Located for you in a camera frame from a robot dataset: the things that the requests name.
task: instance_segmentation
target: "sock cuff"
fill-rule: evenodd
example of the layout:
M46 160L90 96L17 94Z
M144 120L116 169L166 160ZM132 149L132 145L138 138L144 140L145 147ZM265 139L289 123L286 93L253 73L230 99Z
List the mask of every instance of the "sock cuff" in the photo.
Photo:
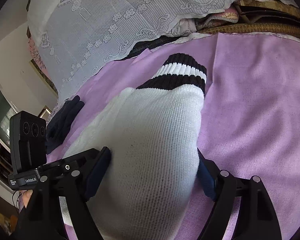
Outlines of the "sock cuff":
M190 55L177 53L169 56L157 73L137 89L158 88L172 90L184 84L199 87L205 93L207 70Z

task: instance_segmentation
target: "cable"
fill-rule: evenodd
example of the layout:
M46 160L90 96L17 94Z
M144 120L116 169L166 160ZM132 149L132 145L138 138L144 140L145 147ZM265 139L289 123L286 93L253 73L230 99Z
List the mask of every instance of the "cable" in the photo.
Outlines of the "cable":
M20 198L20 196L22 196L22 194L23 194L23 193L21 193L21 194L17 197L17 203L16 203L16 205L18 204L18 206L17 206L18 210L20 209L19 198Z
M17 209L17 207L16 207L16 205L14 204L14 201L13 201L13 197L14 197L15 193L17 193L17 192L15 191L15 192L12 194L12 203L13 203L13 206L15 207L17 213L19 213L19 211L18 211L18 209Z

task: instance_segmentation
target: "camera lens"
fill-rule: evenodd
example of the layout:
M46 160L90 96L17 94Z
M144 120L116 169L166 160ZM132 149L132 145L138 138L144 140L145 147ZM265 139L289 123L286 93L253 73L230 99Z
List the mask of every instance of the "camera lens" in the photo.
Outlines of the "camera lens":
M41 133L42 136L44 136L44 127L40 128L40 133Z
M29 124L28 124L27 122L24 122L24 123L23 123L23 132L24 132L25 134L28 134L29 131L30 131Z
M37 125L36 123L34 123L34 124L32 125L32 135L33 135L34 137L37 137L38 134L39 134L39 127L38 127L38 125Z

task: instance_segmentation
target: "white lace curtain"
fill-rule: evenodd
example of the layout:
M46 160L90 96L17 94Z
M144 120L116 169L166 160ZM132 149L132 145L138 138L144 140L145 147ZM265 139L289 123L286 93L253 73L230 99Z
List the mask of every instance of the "white lace curtain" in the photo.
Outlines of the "white lace curtain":
M234 1L31 0L28 23L61 105L136 42L166 34L182 18L221 12Z

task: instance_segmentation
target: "brown woven mat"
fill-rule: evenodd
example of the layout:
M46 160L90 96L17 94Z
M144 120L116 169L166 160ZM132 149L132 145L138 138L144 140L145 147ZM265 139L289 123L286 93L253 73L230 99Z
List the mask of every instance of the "brown woven mat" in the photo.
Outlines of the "brown woven mat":
M265 2L259 2L256 0L239 0L237 2L234 2L234 5L268 8L268 9L273 9L273 10L277 10L280 12L285 12L285 13L293 15L297 18L300 18L300 9L299 8L296 8L292 5L284 4L277 0L269 0L269 1L265 1Z
M250 32L272 32L272 33L284 33L289 34L300 39L300 28L276 24L276 23L255 23L255 24L233 24L213 27L209 29L202 29L199 33L250 33Z

